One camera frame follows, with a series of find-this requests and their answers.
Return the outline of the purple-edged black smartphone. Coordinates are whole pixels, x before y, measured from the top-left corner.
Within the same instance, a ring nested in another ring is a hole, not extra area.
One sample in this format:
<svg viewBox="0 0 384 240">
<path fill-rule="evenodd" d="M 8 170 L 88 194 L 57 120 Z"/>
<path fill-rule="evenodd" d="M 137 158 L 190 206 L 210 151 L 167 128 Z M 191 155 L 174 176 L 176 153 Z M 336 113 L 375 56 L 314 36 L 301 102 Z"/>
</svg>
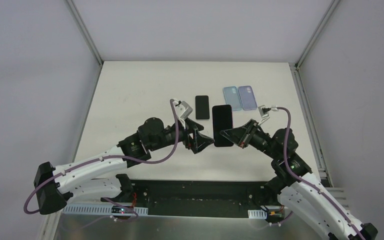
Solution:
<svg viewBox="0 0 384 240">
<path fill-rule="evenodd" d="M 212 107 L 212 128 L 215 147 L 232 147 L 234 145 L 221 135 L 221 131 L 233 128 L 231 105 L 215 105 Z"/>
</svg>

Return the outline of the purple phone case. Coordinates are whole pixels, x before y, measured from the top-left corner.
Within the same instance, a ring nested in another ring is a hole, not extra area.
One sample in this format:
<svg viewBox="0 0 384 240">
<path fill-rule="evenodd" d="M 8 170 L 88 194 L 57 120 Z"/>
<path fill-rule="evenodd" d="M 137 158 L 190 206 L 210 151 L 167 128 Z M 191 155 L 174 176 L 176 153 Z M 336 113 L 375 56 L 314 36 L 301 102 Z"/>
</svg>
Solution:
<svg viewBox="0 0 384 240">
<path fill-rule="evenodd" d="M 258 108 L 254 91 L 250 85 L 239 86 L 237 90 L 244 111 L 252 111 Z"/>
</svg>

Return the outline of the light blue phone case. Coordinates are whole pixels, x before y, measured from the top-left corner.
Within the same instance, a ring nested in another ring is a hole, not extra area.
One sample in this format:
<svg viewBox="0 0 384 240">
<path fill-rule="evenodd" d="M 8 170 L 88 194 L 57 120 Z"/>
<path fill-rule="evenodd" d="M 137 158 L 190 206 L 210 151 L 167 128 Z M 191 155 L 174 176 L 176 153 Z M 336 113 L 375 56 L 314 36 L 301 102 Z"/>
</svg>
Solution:
<svg viewBox="0 0 384 240">
<path fill-rule="evenodd" d="M 222 89 L 225 104 L 230 105 L 232 111 L 242 110 L 242 103 L 236 86 L 228 86 Z"/>
</svg>

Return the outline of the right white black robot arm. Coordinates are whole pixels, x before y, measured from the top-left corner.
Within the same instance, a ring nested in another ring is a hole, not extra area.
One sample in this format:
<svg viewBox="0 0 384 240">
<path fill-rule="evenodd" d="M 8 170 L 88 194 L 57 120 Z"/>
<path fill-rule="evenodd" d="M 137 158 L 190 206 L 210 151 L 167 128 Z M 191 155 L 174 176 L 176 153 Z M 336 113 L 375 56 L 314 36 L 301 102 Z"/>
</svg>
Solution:
<svg viewBox="0 0 384 240">
<path fill-rule="evenodd" d="M 296 153 L 298 143 L 291 129 L 281 128 L 269 136 L 251 119 L 243 126 L 222 130 L 220 135 L 242 149 L 252 146 L 272 159 L 275 177 L 263 192 L 268 204 L 285 206 L 324 240 L 377 237 L 377 228 L 348 212 Z"/>
</svg>

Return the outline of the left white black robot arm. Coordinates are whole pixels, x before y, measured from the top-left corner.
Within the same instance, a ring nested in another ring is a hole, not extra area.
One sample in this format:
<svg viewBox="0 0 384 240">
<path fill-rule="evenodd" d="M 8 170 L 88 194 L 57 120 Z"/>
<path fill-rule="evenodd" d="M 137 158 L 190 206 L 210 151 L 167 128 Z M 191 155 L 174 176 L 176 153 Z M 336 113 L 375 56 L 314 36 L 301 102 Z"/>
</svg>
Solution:
<svg viewBox="0 0 384 240">
<path fill-rule="evenodd" d="M 166 161 L 179 143 L 198 154 L 214 143 L 211 137 L 201 134 L 202 130 L 202 125 L 189 118 L 177 120 L 172 126 L 164 126 L 161 119 L 152 117 L 140 125 L 136 133 L 101 154 L 59 166 L 44 162 L 38 166 L 33 182 L 37 212 L 41 215 L 52 214 L 75 200 L 127 202 L 133 195 L 128 176 L 117 174 L 102 178 L 102 175 L 142 163 L 151 164 L 152 151 L 172 147 L 172 151 L 163 158 Z"/>
</svg>

